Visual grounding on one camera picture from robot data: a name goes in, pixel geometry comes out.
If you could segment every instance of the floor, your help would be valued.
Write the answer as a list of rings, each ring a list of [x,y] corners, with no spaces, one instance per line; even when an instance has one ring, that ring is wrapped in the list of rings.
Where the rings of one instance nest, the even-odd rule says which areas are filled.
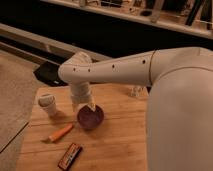
[[[33,71],[39,65],[0,50],[0,171],[14,171],[39,87]]]

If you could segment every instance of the white cup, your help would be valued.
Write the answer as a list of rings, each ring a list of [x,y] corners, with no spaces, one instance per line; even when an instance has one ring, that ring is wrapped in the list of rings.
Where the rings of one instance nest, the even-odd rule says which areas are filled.
[[[39,106],[49,115],[53,117],[57,113],[55,97],[52,94],[44,94],[38,99]]]

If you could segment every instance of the wooden table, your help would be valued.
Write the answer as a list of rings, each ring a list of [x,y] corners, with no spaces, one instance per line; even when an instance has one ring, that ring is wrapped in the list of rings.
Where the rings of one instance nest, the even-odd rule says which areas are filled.
[[[103,123],[84,131],[72,112],[68,87],[40,88],[17,163],[17,171],[59,171],[57,164],[72,142],[83,151],[72,165],[72,171],[146,171],[145,111],[147,92],[140,98],[130,97],[132,86],[118,84],[92,85],[93,97],[105,112]],[[57,119],[50,119],[38,106],[40,95],[51,93],[57,108]],[[72,122],[75,127],[59,142],[45,144],[42,139]]]

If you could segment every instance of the chocolate bar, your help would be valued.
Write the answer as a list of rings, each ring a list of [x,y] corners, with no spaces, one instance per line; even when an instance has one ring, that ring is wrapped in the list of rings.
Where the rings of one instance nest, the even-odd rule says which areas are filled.
[[[58,167],[62,169],[63,171],[69,170],[71,165],[73,164],[74,160],[78,156],[78,154],[81,152],[82,147],[78,144],[72,143],[64,156],[61,158],[61,160],[58,163]]]

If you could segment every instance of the black object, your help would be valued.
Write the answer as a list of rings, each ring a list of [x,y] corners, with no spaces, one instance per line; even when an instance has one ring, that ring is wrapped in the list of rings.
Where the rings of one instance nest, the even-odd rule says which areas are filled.
[[[187,0],[165,0],[162,10],[181,12]],[[155,0],[146,0],[146,8],[153,9]]]
[[[146,89],[147,89],[148,93],[150,93],[152,87],[146,87]]]
[[[185,23],[186,25],[189,25],[189,26],[192,25],[196,15],[197,15],[197,12],[200,9],[200,6],[202,5],[203,2],[204,2],[204,0],[195,0],[192,10],[190,11],[189,16],[186,20],[186,23]]]
[[[101,0],[101,6],[121,7],[122,0]]]
[[[58,67],[53,63],[45,62],[34,71],[34,74],[38,80],[50,86],[65,86],[67,83],[63,82],[58,76]]]
[[[144,11],[141,11],[140,15],[142,16],[150,16],[152,14],[152,11],[148,11],[148,10],[144,10]]]

